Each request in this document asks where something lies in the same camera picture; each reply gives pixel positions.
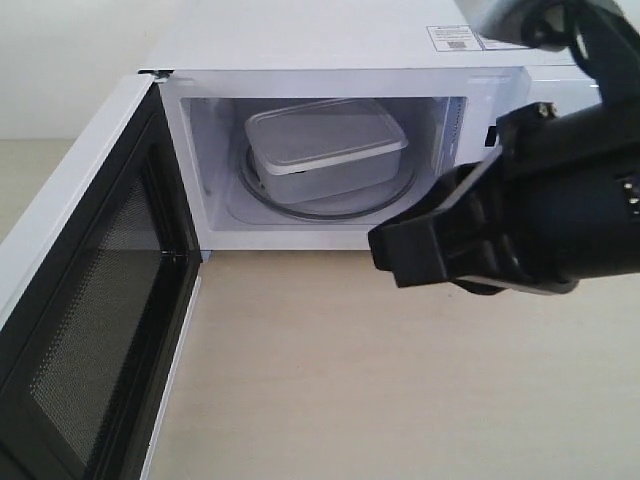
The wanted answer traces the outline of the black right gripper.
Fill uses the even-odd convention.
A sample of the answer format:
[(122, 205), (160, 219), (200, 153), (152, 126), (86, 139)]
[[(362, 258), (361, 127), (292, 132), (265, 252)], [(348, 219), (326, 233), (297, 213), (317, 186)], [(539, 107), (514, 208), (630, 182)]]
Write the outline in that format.
[(494, 149), (453, 168), (369, 231), (376, 269), (401, 287), (477, 295), (564, 295), (581, 280), (638, 273), (638, 103), (564, 116), (534, 103), (496, 127), (502, 158)]

